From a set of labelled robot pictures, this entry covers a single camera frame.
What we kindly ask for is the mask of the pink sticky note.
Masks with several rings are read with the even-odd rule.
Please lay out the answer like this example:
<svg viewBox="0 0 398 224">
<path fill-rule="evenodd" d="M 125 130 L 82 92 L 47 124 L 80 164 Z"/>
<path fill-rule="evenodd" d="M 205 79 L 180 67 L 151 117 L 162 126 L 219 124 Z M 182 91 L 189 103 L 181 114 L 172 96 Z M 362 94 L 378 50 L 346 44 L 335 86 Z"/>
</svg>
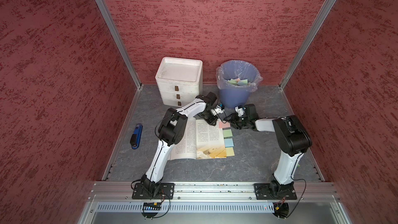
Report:
<svg viewBox="0 0 398 224">
<path fill-rule="evenodd" d="M 218 127 L 219 128 L 221 128 L 221 129 L 226 129 L 226 128 L 230 128 L 231 127 L 231 125 L 230 125 L 230 123 L 229 122 L 222 122 L 221 120 L 220 121 L 218 121 Z"/>
</svg>

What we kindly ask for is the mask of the magazine book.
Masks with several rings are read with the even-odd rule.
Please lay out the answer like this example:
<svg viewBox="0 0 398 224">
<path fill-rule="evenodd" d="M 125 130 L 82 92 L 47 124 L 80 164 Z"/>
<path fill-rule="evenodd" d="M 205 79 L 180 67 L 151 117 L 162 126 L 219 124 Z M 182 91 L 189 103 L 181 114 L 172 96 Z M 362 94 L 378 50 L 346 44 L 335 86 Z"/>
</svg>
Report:
<svg viewBox="0 0 398 224">
<path fill-rule="evenodd" d="M 173 148 L 170 160 L 218 159 L 227 157 L 223 130 L 203 119 L 189 118 L 182 140 Z"/>
</svg>

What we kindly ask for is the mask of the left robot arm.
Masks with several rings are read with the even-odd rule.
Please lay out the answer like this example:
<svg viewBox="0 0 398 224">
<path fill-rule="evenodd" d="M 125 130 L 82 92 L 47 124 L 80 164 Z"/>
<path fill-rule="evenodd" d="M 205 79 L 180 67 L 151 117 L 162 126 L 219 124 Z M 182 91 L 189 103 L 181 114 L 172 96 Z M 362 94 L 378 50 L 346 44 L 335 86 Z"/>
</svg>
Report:
<svg viewBox="0 0 398 224">
<path fill-rule="evenodd" d="M 187 105 L 174 109 L 169 108 L 155 131 L 159 139 L 157 151 L 150 168 L 141 178 L 141 186 L 151 196 L 156 197 L 160 192 L 167 159 L 175 145 L 183 139 L 188 119 L 199 115 L 208 126 L 214 127 L 218 117 L 212 113 L 212 107 L 217 97 L 210 92 L 208 95 L 198 95 Z"/>
</svg>

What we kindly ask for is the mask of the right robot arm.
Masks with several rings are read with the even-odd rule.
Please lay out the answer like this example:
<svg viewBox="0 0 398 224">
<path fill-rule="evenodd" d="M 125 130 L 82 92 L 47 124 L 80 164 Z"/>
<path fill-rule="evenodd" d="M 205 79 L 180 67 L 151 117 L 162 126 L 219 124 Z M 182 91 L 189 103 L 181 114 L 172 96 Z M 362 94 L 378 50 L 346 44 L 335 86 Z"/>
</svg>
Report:
<svg viewBox="0 0 398 224">
<path fill-rule="evenodd" d="M 235 113 L 223 120 L 238 130 L 275 133 L 281 150 L 277 169 L 271 182 L 256 185 L 255 191 L 259 199 L 296 199 L 294 174 L 299 161 L 312 146 L 312 140 L 300 120 L 295 115 L 261 118 L 253 104 L 236 107 Z"/>
</svg>

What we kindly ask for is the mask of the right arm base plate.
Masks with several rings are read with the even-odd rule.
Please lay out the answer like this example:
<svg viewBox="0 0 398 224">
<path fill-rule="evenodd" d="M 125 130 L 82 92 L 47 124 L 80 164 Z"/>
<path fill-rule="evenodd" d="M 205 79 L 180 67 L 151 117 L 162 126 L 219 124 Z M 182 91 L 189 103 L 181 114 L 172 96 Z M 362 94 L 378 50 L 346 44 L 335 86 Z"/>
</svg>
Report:
<svg viewBox="0 0 398 224">
<path fill-rule="evenodd" d="M 294 183 L 280 185 L 277 181 L 269 184 L 254 184 L 257 200 L 297 200 Z"/>
</svg>

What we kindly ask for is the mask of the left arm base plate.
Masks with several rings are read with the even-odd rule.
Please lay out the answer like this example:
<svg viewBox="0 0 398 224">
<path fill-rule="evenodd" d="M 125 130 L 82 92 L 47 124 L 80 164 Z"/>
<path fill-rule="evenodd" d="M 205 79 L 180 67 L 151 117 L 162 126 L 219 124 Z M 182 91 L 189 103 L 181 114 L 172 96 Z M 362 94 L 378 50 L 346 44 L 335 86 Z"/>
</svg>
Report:
<svg viewBox="0 0 398 224">
<path fill-rule="evenodd" d="M 142 183 L 137 183 L 133 187 L 133 200 L 172 200 L 174 197 L 174 183 L 160 183 L 154 188 L 147 188 Z"/>
</svg>

